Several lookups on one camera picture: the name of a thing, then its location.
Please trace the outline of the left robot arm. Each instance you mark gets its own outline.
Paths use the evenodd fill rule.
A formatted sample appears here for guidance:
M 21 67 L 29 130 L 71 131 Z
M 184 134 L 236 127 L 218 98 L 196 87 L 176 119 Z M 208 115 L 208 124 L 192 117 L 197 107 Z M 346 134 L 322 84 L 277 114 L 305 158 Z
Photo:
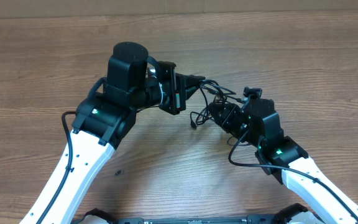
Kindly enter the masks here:
M 114 46 L 105 77 L 62 121 L 67 146 L 22 223 L 70 223 L 92 181 L 133 128 L 140 110 L 158 107 L 172 115 L 200 88 L 202 76 L 182 75 L 172 62 L 157 61 L 134 42 Z

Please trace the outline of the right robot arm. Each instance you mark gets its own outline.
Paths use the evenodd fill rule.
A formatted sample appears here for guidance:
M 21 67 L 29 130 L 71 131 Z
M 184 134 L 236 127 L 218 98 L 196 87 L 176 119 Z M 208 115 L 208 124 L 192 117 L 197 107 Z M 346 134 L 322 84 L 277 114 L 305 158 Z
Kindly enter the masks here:
M 256 147 L 257 167 L 300 196 L 324 223 L 358 223 L 358 205 L 299 144 L 284 135 L 272 100 L 251 98 L 243 107 L 210 103 L 208 109 L 223 130 Z

